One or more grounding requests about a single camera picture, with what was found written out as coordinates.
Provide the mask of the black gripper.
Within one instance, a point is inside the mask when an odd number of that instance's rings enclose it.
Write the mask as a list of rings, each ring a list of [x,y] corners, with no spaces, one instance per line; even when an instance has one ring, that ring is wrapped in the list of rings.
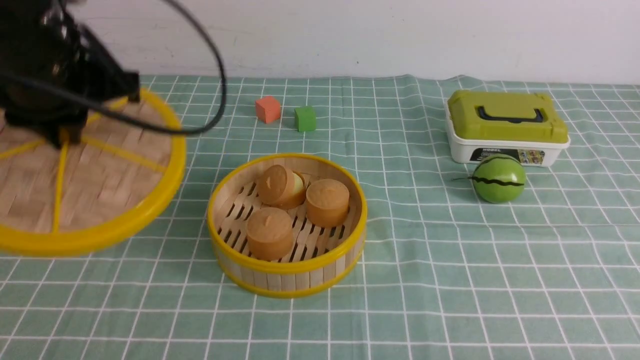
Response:
[[[1,71],[73,92],[97,103],[140,101],[140,76],[126,71],[89,28],[77,23],[64,0],[1,2]],[[1,108],[11,126],[48,129],[61,150],[78,145],[89,110],[50,93],[1,83]]]

